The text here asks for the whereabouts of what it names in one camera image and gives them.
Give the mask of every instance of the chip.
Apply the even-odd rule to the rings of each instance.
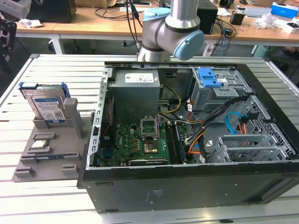
[[[143,149],[144,153],[158,153],[158,142],[155,140],[145,140]]]

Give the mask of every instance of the hard drive label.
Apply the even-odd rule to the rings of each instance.
[[[34,101],[46,121],[53,121],[53,123],[65,121],[62,110],[58,108],[59,101],[56,98],[40,98],[34,99]]]

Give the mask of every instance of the open computer chassis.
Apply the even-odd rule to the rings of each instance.
[[[197,76],[198,67],[211,68],[217,74],[217,81],[224,78],[228,84],[222,83],[221,87],[229,90],[228,95],[219,97],[221,94],[215,95],[216,88],[203,88],[202,80],[199,80]],[[132,83],[126,83],[124,80],[127,74],[134,72],[152,73],[155,81],[149,84],[136,83],[140,89],[134,89],[136,86],[130,86]],[[154,85],[156,82],[158,83],[156,87],[160,88],[158,96],[154,93],[157,89]],[[144,106],[144,108],[154,108],[154,112],[157,112],[158,109],[162,111],[162,106],[160,107],[156,101],[163,104],[163,100],[167,99],[170,104],[171,101],[178,103],[173,93],[163,91],[162,84],[176,90],[183,101],[187,99],[195,101],[193,119],[201,118],[202,112],[212,111],[213,108],[208,108],[213,107],[213,102],[210,100],[216,100],[214,101],[216,104],[222,104],[233,98],[233,95],[248,95],[249,98],[247,101],[231,105],[214,121],[213,125],[210,125],[211,127],[207,128],[205,138],[213,140],[213,143],[205,142],[206,152],[209,155],[205,157],[206,161],[199,161],[196,156],[190,157],[188,153],[185,153],[183,161],[168,160],[163,165],[151,163],[149,166],[138,166],[138,163],[132,165],[128,160],[105,163],[103,158],[111,159],[112,153],[116,153],[116,151],[112,153],[109,150],[105,151],[105,147],[101,149],[101,141],[106,140],[102,135],[107,125],[110,126],[109,130],[114,132],[108,137],[113,147],[124,147],[121,145],[123,138],[126,138],[125,141],[132,141],[132,144],[137,146],[133,133],[144,128],[141,126],[139,129],[140,124],[137,128],[131,125],[138,116],[140,119],[143,118],[140,116],[144,114],[137,108]],[[124,86],[129,87],[123,89],[126,94],[122,94],[122,91],[118,92]],[[98,213],[269,203],[299,183],[298,130],[245,64],[109,62],[106,63],[103,71],[97,105],[89,148],[84,155],[86,166],[85,164],[81,166],[79,182],[83,182]],[[177,117],[186,120],[186,110],[181,107],[180,111],[183,112],[178,112]],[[226,128],[224,115],[231,111],[258,115],[248,123],[247,136],[242,135],[240,130],[235,128],[235,126],[238,127],[238,119],[233,119],[233,116],[229,122],[235,128],[236,135],[232,135]],[[114,124],[110,123],[111,116],[116,116],[113,119],[115,121],[112,120]],[[132,119],[125,120],[130,124],[121,127],[119,122],[127,117]],[[158,129],[162,124],[162,129],[179,127],[182,131],[183,124],[178,126],[179,122],[162,120],[159,123]],[[184,126],[186,133],[181,134],[182,140],[178,136],[178,141],[175,138],[167,141],[167,144],[172,142],[172,147],[176,150],[181,148],[184,138],[187,135],[189,137],[192,131],[195,131],[191,129],[191,125]],[[134,153],[139,153],[139,140],[144,140],[144,136],[136,137],[138,137],[138,151],[135,149],[136,146],[132,146],[128,153],[130,158],[135,157]],[[263,155],[262,152],[265,151],[262,149],[256,150],[259,153],[259,159],[258,157],[247,159],[249,151],[242,154],[242,147],[262,146],[262,141],[266,141],[267,146],[271,145],[267,150],[270,148],[269,154],[275,153],[275,159],[269,154]],[[166,146],[164,142],[158,141],[158,145],[154,148],[156,147],[158,150],[161,148],[164,150]],[[146,150],[154,148],[153,146],[143,147],[142,155],[147,155]]]

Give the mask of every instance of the white box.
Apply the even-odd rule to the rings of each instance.
[[[282,26],[282,29],[287,34],[297,34],[299,33],[299,24],[296,22],[288,22]]]

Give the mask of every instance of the hard drive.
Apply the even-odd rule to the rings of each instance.
[[[65,98],[71,97],[65,83],[19,83],[19,90],[29,102],[36,119],[44,119],[47,123],[63,123],[70,118],[64,109]]]

